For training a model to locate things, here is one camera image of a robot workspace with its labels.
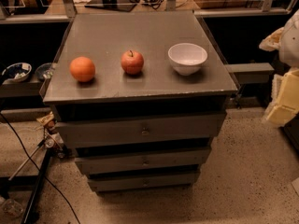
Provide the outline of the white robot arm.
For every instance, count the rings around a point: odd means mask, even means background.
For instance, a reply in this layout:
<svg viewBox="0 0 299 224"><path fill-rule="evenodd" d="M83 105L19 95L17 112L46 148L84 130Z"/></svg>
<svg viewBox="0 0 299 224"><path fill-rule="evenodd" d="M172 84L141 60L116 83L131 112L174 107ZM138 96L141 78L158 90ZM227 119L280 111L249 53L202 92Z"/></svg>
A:
<svg viewBox="0 0 299 224"><path fill-rule="evenodd" d="M299 113L299 10L286 24L259 45L265 51L278 51L279 60L290 70L283 76L274 75L272 101L263 116L265 122L283 127Z"/></svg>

